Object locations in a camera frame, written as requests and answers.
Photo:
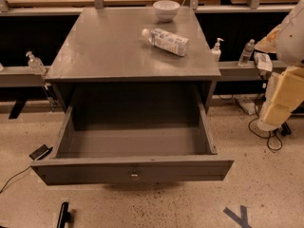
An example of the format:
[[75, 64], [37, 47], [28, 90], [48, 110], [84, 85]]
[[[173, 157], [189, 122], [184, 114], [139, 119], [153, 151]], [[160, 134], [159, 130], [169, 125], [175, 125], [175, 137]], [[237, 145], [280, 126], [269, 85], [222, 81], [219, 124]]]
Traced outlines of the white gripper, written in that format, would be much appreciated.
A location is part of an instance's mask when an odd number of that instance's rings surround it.
[[257, 127], [263, 131], [272, 131], [291, 116], [304, 101], [304, 69], [291, 66], [280, 75], [273, 72], [268, 80], [265, 92], [266, 100], [257, 120]]

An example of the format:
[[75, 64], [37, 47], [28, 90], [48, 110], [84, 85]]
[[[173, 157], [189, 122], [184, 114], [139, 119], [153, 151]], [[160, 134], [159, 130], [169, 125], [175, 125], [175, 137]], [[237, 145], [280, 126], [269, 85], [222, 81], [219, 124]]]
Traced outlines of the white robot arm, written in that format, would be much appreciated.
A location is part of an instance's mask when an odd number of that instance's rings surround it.
[[300, 0], [278, 27], [276, 57], [287, 68], [273, 73], [266, 88], [257, 127], [273, 131], [281, 127], [304, 102], [304, 0]]

